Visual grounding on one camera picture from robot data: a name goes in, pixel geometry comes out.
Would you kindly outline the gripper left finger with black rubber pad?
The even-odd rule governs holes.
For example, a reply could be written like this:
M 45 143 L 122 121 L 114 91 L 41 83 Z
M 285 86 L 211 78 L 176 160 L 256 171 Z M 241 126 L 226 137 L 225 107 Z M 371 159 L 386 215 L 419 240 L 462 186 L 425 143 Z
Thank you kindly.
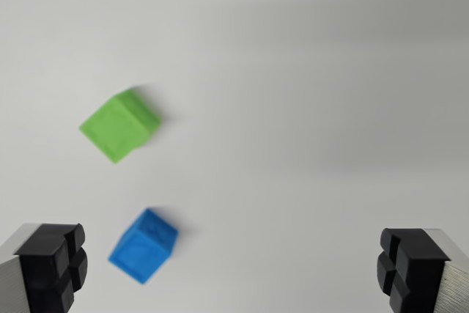
M 65 313 L 86 280 L 81 224 L 23 224 L 1 244 L 1 311 Z

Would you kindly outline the gripper right finger with black rubber pad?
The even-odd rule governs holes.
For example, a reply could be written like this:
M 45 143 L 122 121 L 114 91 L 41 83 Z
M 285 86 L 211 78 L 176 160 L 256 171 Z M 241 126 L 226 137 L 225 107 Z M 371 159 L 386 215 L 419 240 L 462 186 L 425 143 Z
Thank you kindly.
M 393 312 L 468 312 L 468 255 L 441 229 L 380 236 L 377 280 Z

